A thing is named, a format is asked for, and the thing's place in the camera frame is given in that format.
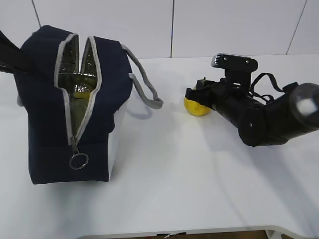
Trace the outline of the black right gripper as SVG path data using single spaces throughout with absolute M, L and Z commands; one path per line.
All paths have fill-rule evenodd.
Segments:
M 231 122 L 245 145 L 283 145 L 296 136 L 296 121 L 289 106 L 296 85 L 291 83 L 280 89 L 276 79 L 270 77 L 273 88 L 282 93 L 274 99 L 254 92 L 259 80 L 257 77 L 245 86 L 227 78 L 219 82 L 202 78 L 196 82 L 195 89 L 186 89 L 185 97 L 217 111 Z

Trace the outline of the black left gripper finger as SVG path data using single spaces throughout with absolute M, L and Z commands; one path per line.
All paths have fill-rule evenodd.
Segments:
M 14 74 L 15 72 L 31 72 L 32 61 L 0 32 L 0 71 Z

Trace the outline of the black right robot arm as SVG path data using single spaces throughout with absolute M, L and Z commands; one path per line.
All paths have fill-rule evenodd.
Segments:
M 201 79 L 185 97 L 217 111 L 247 146 L 283 145 L 319 128 L 319 87 L 313 83 L 294 84 L 291 91 L 263 104 L 237 87 L 229 89 L 225 80 Z

